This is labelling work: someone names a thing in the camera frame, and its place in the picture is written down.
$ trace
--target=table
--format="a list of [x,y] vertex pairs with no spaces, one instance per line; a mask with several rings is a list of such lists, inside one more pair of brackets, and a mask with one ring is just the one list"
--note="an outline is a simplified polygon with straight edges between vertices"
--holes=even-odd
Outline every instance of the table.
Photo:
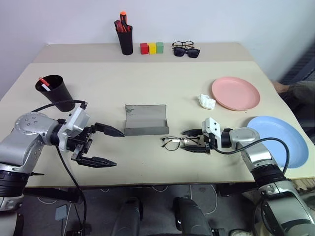
[[[200,128],[207,117],[214,118],[222,129],[246,126],[256,116],[283,119],[301,133],[310,154],[306,164],[288,169],[286,176],[314,177],[313,143],[246,49],[235,43],[200,44],[200,48],[200,57],[190,59],[174,57],[166,45],[164,54],[140,55],[135,48],[131,56],[121,55],[118,45],[47,46],[0,102],[3,114],[0,140],[10,133],[20,115],[49,103],[34,88],[37,78],[58,74],[64,78],[74,99],[88,102],[86,112],[91,115],[88,125],[100,122],[123,131],[125,104],[166,104],[169,134],[174,136],[181,136],[187,129]],[[212,111],[201,108],[197,96],[209,94],[211,83],[221,76],[236,76],[252,83],[260,92],[260,104],[239,112],[219,104]],[[55,119],[68,115],[57,108],[43,112]],[[167,151],[161,148],[160,139],[165,136],[117,138],[95,134],[86,156],[104,157],[118,164],[111,168],[79,166],[70,160],[70,152],[63,156],[82,186],[253,181],[239,153],[225,156],[215,151],[211,155],[181,149]],[[45,175],[30,177],[27,187],[73,186],[54,147],[44,148],[34,171]]]

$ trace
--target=crumpled paper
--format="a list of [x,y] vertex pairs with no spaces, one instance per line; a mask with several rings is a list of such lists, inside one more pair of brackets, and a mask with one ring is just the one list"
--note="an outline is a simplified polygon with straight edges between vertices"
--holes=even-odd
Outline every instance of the crumpled paper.
[[200,105],[209,110],[213,110],[215,108],[216,101],[212,98],[210,98],[208,95],[199,95],[198,96]]

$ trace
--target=black cup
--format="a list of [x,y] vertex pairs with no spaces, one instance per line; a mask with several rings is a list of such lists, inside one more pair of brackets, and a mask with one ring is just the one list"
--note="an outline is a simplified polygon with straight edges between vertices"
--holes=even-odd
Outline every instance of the black cup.
[[128,32],[117,32],[120,47],[122,49],[122,53],[124,55],[131,55],[133,53],[132,47],[132,26],[130,27],[130,31]]
[[[65,100],[73,100],[70,93],[68,92],[66,86],[63,83],[63,78],[59,75],[48,75],[43,77],[50,84],[50,91],[43,88],[42,82],[37,81],[35,88],[40,91],[45,97],[47,97],[52,103],[60,102]],[[56,105],[56,107],[62,112],[69,112],[74,107],[74,103],[62,103]]]

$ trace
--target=person's hand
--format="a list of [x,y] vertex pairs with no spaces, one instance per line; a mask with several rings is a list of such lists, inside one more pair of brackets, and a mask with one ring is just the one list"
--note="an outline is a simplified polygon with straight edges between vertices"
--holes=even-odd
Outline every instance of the person's hand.
[[288,92],[290,85],[283,85],[280,84],[279,82],[272,82],[273,86],[275,87],[275,90],[277,93],[283,93],[283,92]]

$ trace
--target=glasses lens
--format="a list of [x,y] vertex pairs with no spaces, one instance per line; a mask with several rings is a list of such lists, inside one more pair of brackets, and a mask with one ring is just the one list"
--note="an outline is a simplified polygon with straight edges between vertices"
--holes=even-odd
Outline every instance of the glasses lens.
[[184,145],[189,146],[189,145],[199,145],[199,138],[196,136],[188,136],[184,139]]
[[182,47],[182,46],[183,46],[183,43],[180,42],[180,41],[177,41],[177,42],[173,43],[173,46],[174,46],[174,47]]
[[186,42],[185,42],[185,47],[193,48],[193,42],[191,42],[191,41],[186,41]]
[[196,58],[199,55],[200,50],[199,49],[189,49],[187,54],[190,58]]
[[169,151],[175,151],[179,148],[180,140],[176,137],[166,137],[164,139],[164,147]]
[[177,57],[182,57],[185,54],[184,48],[174,48],[174,55]]

